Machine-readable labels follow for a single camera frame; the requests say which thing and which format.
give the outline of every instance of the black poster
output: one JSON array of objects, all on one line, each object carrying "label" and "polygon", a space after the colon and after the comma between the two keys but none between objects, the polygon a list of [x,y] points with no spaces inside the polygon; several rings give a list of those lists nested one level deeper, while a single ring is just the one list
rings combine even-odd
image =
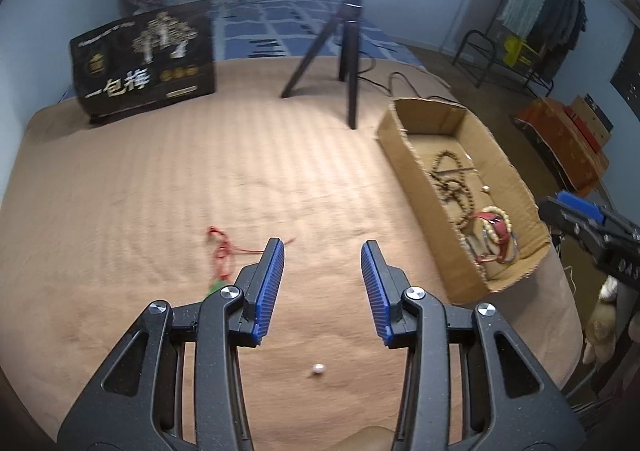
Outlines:
[{"label": "black poster", "polygon": [[215,91],[210,2],[145,12],[70,42],[78,100],[101,123]]},{"label": "black poster", "polygon": [[640,29],[636,28],[611,84],[640,119]]}]

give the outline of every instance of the black box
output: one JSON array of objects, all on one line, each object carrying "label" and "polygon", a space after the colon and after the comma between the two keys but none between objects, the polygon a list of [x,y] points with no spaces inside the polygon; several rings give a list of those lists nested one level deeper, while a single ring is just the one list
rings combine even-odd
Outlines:
[{"label": "black box", "polygon": [[216,90],[210,2],[144,12],[70,42],[78,101],[107,123]]},{"label": "black box", "polygon": [[604,112],[602,111],[602,108],[600,108],[593,101],[593,97],[587,94],[584,97],[584,101],[590,106],[591,110],[593,110],[594,113],[598,116],[600,122],[604,125],[605,128],[607,128],[607,131],[611,133],[611,131],[613,130],[613,124],[611,123],[611,121],[609,121],[609,118],[604,114]]}]

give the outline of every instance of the stuffed toy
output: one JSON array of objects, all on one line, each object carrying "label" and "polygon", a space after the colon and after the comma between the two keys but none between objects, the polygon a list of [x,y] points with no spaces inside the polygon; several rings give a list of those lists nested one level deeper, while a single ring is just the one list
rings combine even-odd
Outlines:
[{"label": "stuffed toy", "polygon": [[[598,302],[585,328],[586,346],[582,362],[595,363],[596,368],[607,363],[616,350],[616,300],[618,281],[609,276],[600,289]],[[629,337],[640,343],[640,311],[629,323]]]}]

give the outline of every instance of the tan bedsheet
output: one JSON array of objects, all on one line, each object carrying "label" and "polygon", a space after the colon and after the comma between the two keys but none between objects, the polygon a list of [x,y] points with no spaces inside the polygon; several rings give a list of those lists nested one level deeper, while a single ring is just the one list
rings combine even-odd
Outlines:
[{"label": "tan bedsheet", "polygon": [[[50,435],[150,301],[203,298],[209,225],[250,248],[296,237],[270,334],[241,352],[257,451],[317,450],[364,425],[394,426],[404,352],[375,335],[360,245],[378,240],[414,285],[446,297],[374,139],[388,98],[363,83],[352,132],[335,59],[318,59],[297,96],[278,99],[296,62],[219,63],[217,94],[101,128],[73,101],[32,119],[0,209],[0,365]],[[369,76],[386,84],[398,69],[423,95],[449,95],[401,64]],[[236,270],[255,261],[238,256]],[[558,259],[544,266],[492,301],[562,384],[581,331]],[[315,363],[327,371],[310,378]],[[456,398],[456,428],[459,408]]]}]

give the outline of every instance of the tripod leg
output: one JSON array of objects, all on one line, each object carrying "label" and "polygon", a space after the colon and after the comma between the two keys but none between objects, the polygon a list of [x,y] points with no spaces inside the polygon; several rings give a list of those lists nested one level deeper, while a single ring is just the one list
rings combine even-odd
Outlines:
[{"label": "tripod leg", "polygon": [[338,72],[338,81],[343,83],[347,81],[347,53],[349,51],[349,35],[346,22],[342,22],[342,44],[340,46],[340,72]]},{"label": "tripod leg", "polygon": [[356,130],[358,116],[358,70],[360,69],[360,22],[345,22],[344,27],[344,39],[347,40],[347,72],[349,75],[349,113],[347,124],[349,124],[352,130]]},{"label": "tripod leg", "polygon": [[306,69],[309,68],[311,62],[318,55],[318,53],[322,49],[322,46],[326,43],[326,40],[328,40],[329,36],[331,36],[335,32],[335,29],[338,26],[338,23],[340,23],[340,20],[340,15],[336,14],[327,22],[327,24],[324,26],[324,29],[322,30],[322,32],[320,32],[313,45],[309,49],[309,52],[306,53],[305,58],[302,60],[302,62],[300,62],[300,65],[291,76],[291,79],[287,83],[287,86],[285,86],[282,94],[280,95],[281,98],[285,99],[287,97],[291,97],[291,91],[296,86],[298,81],[300,81],[300,78],[302,78],[303,74],[306,72]]}]

